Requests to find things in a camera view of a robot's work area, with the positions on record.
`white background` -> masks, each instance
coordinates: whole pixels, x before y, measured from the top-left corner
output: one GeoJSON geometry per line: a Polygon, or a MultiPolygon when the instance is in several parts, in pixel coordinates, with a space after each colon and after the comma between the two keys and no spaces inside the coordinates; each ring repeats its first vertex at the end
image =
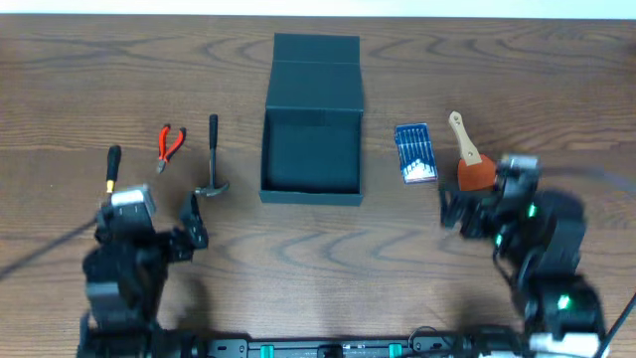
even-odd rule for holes
{"type": "Polygon", "coordinates": [[[0,0],[0,13],[636,19],[636,0],[0,0]]]}

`open box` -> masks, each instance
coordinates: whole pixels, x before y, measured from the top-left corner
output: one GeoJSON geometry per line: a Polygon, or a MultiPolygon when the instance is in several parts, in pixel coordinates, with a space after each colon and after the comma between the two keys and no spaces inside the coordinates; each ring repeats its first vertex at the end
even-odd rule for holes
{"type": "Polygon", "coordinates": [[[274,35],[260,200],[360,205],[363,110],[358,37],[274,35]]]}

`blue package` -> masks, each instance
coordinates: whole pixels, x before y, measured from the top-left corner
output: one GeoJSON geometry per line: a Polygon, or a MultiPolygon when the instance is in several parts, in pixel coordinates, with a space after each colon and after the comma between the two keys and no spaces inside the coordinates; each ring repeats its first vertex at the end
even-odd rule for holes
{"type": "Polygon", "coordinates": [[[399,169],[405,184],[437,180],[437,167],[428,125],[403,124],[396,127],[399,169]]]}

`screwdriver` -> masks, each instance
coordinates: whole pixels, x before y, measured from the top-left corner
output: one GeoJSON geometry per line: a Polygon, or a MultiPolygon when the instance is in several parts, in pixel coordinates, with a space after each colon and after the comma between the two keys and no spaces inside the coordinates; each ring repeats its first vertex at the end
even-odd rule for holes
{"type": "Polygon", "coordinates": [[[119,161],[121,160],[121,147],[119,145],[112,145],[108,148],[107,164],[108,169],[106,171],[106,193],[112,194],[115,190],[115,182],[117,181],[117,173],[119,172],[119,161]]]}

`pliers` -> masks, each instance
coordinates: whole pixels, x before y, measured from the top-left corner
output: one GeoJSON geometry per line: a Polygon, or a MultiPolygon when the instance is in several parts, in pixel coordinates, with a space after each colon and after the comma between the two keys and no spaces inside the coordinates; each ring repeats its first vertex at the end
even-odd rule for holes
{"type": "Polygon", "coordinates": [[[179,136],[177,140],[172,143],[170,148],[166,151],[166,138],[168,137],[168,133],[170,132],[170,124],[164,124],[163,128],[161,128],[161,133],[159,133],[159,164],[157,165],[157,174],[161,174],[163,170],[166,168],[166,164],[170,161],[170,158],[181,148],[183,143],[186,141],[186,128],[179,128],[179,136]]]}

